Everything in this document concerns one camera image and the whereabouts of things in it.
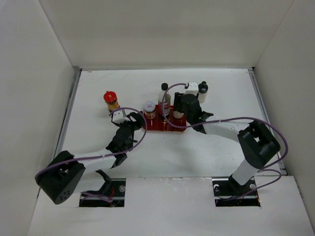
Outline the soy sauce bottle black cap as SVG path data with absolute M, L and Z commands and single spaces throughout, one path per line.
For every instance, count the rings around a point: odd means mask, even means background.
M 168 89 L 168 84 L 167 83 L 162 83 L 161 84 L 161 91 L 158 94 L 158 112 L 159 115 L 162 116 L 169 116 L 170 114 L 170 101 L 171 101 L 171 96 L 169 93 L 165 92 Z

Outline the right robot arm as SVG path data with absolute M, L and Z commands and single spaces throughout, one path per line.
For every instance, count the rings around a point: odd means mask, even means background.
M 241 194 L 249 180 L 280 150 L 279 142 L 263 122 L 213 122 L 214 115 L 202 111 L 197 97 L 193 94 L 175 93 L 174 110 L 183 113 L 187 122 L 195 125 L 195 131 L 218 135 L 240 144 L 244 160 L 228 179 L 228 189 L 233 194 Z

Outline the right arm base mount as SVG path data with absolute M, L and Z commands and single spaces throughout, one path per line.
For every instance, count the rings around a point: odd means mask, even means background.
M 260 207 L 257 190 L 243 196 L 256 188 L 252 177 L 245 185 L 233 189 L 228 178 L 212 179 L 216 207 Z

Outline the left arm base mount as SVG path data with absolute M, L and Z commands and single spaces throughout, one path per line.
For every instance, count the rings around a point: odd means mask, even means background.
M 124 207 L 126 179 L 111 178 L 103 170 L 97 170 L 102 179 L 102 186 L 97 190 L 81 193 L 79 207 Z

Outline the small white lid jar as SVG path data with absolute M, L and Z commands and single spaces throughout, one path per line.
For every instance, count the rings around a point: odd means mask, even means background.
M 156 117 L 156 105 L 153 101 L 147 101 L 144 104 L 144 116 L 148 120 L 153 120 Z

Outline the clear top salt grinder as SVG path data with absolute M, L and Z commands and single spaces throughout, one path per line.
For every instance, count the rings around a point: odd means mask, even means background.
M 173 118 L 175 119 L 181 119 L 184 116 L 183 113 L 177 111 L 175 108 L 173 108 Z

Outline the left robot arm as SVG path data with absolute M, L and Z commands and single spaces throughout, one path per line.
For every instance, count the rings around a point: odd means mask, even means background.
M 107 147 L 87 154 L 61 151 L 35 175 L 35 182 L 54 204 L 65 202 L 77 192 L 84 199 L 113 202 L 115 191 L 111 186 L 112 179 L 105 170 L 116 168 L 127 159 L 127 153 L 140 144 L 134 137 L 135 131 L 146 128 L 147 122 L 143 113 L 136 109 L 132 109 L 128 115 L 123 109 L 117 109 L 110 116 L 118 130 Z

